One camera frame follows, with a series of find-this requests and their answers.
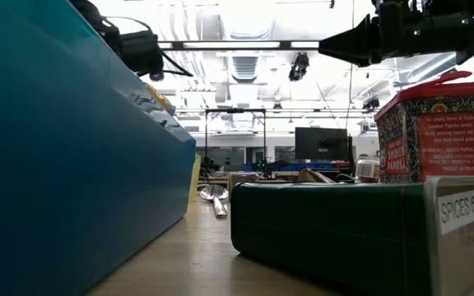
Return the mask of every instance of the television screen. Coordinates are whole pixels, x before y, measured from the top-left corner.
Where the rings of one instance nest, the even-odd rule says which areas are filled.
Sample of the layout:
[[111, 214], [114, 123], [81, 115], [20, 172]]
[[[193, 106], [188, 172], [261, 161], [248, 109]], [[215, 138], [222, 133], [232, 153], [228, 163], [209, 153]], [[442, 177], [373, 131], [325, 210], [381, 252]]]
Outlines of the television screen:
[[295, 158], [350, 161], [346, 129], [296, 127]]

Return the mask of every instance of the metal spoon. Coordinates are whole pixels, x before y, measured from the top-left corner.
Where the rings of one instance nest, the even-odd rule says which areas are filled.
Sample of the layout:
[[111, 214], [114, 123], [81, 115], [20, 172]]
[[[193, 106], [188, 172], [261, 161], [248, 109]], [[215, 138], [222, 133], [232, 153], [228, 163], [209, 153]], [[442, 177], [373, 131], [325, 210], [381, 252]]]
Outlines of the metal spoon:
[[199, 196], [205, 201], [213, 202], [213, 210], [216, 218], [226, 218], [228, 211], [222, 205], [221, 200], [228, 198], [229, 193], [221, 185], [208, 185], [201, 190]]

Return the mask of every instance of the red lid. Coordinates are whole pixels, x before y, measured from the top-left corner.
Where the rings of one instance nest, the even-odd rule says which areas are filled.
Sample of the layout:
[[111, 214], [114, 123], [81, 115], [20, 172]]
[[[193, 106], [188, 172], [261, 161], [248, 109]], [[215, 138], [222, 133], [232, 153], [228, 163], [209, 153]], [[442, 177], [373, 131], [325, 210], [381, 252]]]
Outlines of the red lid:
[[469, 77], [471, 74], [471, 72], [467, 71], [453, 72], [443, 75], [435, 81], [429, 81], [418, 86], [413, 86], [409, 89], [402, 90], [397, 93], [397, 95], [395, 95], [394, 98], [391, 99], [383, 108], [381, 108], [376, 113], [376, 115], [374, 115], [374, 120], [378, 120], [395, 105], [407, 102], [409, 99], [436, 96], [474, 95], [474, 82], [443, 85], [444, 82]]

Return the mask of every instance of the yellow object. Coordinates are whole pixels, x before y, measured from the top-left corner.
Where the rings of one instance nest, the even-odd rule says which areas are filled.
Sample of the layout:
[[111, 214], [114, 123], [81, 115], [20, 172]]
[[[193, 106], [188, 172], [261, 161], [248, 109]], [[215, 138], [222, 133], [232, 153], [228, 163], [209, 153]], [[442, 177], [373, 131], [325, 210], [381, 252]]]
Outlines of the yellow object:
[[202, 157], [195, 154], [195, 163], [193, 164], [193, 171], [191, 173], [191, 184], [189, 185], [189, 202], [195, 202], [197, 198], [198, 174], [201, 169]]
[[164, 109], [169, 110], [171, 109], [170, 102], [161, 95], [153, 86], [146, 84], [146, 90], [153, 96], [153, 98], [157, 99], [159, 103], [164, 107]]

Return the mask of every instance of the desk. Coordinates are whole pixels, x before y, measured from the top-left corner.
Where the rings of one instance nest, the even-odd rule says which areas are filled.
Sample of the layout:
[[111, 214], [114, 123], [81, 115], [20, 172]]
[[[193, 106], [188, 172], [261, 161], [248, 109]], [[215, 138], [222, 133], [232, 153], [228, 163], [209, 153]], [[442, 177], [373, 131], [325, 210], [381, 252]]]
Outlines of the desk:
[[212, 205], [199, 199], [88, 295], [340, 296], [240, 256], [231, 245], [230, 217], [216, 220]]

